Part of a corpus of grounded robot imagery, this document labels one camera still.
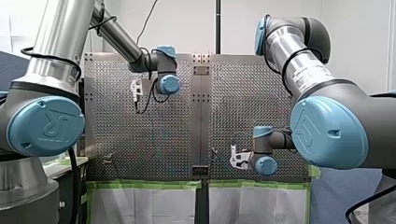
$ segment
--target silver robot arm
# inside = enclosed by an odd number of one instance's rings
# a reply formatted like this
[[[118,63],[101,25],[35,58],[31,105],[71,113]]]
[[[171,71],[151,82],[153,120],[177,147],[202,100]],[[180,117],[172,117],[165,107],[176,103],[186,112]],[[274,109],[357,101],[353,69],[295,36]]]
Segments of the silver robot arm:
[[[48,1],[26,75],[12,81],[6,101],[0,98],[0,154],[55,156],[82,135],[85,121],[75,86],[90,24],[131,71],[158,71],[158,93],[178,91],[173,48],[145,54],[95,0]]]
[[[266,16],[258,26],[256,54],[276,65],[272,69],[292,95],[292,143],[308,162],[334,169],[396,168],[395,94],[369,96],[335,77],[324,66],[330,38],[319,21]]]

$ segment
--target industrial robot arm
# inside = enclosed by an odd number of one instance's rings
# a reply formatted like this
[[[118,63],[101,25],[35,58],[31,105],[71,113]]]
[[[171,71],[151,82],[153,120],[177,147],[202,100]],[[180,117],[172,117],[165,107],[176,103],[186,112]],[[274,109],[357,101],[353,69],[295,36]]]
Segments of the industrial robot arm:
[[[335,77],[324,66],[330,48],[325,27],[315,19],[266,16],[259,22],[256,54],[282,76],[292,95],[290,146],[320,167],[396,168],[395,95],[369,96],[354,82]],[[282,139],[276,141],[276,147],[262,148],[283,148]],[[254,148],[256,157],[268,156],[260,154],[257,144]],[[257,171],[263,166],[260,160],[251,164]]]
[[[73,146],[84,130],[76,82],[89,26],[128,62],[133,72],[158,72],[156,91],[178,91],[172,47],[145,54],[95,0],[48,1],[26,75],[12,81],[0,98],[1,154],[54,156]]]

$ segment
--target metal plate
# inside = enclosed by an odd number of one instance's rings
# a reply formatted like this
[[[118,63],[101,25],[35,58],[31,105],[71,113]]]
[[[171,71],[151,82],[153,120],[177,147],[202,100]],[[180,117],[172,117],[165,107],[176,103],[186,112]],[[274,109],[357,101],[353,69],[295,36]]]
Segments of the metal plate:
[[[230,162],[231,139],[239,134],[238,149],[252,149],[251,135],[257,125],[282,128],[288,125],[290,98],[280,75],[276,75],[256,56],[213,55],[211,57],[211,156],[210,178],[259,178],[253,171],[234,169]],[[300,182],[308,176],[304,159],[287,150],[276,150],[277,175],[266,180]]]
[[[118,54],[86,54],[89,179],[191,178],[191,61],[190,55],[177,55],[178,95],[164,104],[151,99],[148,111],[136,115],[130,85],[142,75],[131,73]],[[146,101],[141,99],[140,110]]]

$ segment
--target metal post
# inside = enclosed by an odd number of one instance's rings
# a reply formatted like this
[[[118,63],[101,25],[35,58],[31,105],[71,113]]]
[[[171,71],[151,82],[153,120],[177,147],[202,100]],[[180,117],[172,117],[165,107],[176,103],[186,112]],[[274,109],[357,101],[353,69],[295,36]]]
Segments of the metal post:
[[[221,54],[221,0],[216,0],[216,54]]]

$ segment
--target blue logo cap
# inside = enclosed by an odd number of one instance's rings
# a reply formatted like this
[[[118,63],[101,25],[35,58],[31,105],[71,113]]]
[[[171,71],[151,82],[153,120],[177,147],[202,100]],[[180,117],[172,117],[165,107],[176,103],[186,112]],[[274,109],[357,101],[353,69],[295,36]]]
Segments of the blue logo cap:
[[[173,46],[170,45],[160,45],[157,47],[160,51],[163,51],[167,55],[169,55],[172,58],[176,58],[176,50]]]
[[[39,98],[18,111],[8,124],[7,140],[25,156],[56,156],[82,135],[85,119],[73,101],[61,96]]]
[[[263,137],[274,131],[272,126],[256,126],[253,130],[253,138]]]
[[[164,76],[160,81],[160,89],[165,95],[175,94],[180,89],[178,77],[174,75]]]
[[[368,139],[361,122],[331,98],[300,101],[291,112],[290,127],[300,154],[317,166],[353,169],[367,157]]]
[[[277,162],[272,157],[261,157],[254,168],[260,175],[274,175],[277,172]]]
[[[264,55],[264,53],[262,52],[262,44],[263,44],[262,42],[263,42],[264,36],[265,36],[264,21],[265,21],[265,19],[262,18],[259,21],[259,24],[257,25],[257,29],[256,29],[256,40],[255,40],[254,49],[255,49],[256,55],[259,55],[259,56]]]

